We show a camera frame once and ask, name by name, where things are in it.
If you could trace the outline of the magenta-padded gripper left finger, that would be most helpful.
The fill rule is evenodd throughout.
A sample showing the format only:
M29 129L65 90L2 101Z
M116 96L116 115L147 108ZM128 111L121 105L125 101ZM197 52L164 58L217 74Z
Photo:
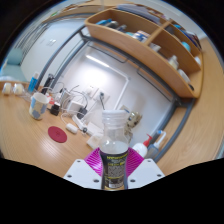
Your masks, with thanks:
M83 188L100 190L102 161L99 149L93 150L85 159L76 159L64 175L64 179Z

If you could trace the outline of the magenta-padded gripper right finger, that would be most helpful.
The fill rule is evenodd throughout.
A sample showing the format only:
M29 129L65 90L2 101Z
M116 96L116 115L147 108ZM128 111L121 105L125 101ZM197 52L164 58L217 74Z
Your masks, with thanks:
M127 156L127 188L141 188L164 177L152 159L144 159L130 148Z

